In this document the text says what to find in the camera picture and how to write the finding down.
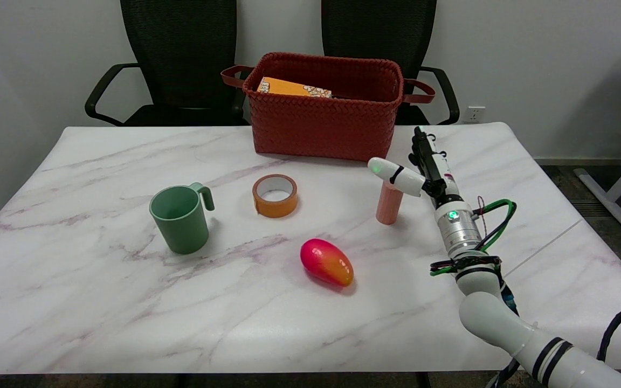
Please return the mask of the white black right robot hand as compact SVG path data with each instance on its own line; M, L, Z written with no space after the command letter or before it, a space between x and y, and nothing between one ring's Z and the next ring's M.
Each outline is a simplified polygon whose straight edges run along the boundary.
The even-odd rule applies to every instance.
M436 136L425 131L424 126L414 128L408 160L417 170L373 157L367 167L384 182L406 195L431 197L438 209L450 202L463 202L456 180L446 159L446 152L436 147Z

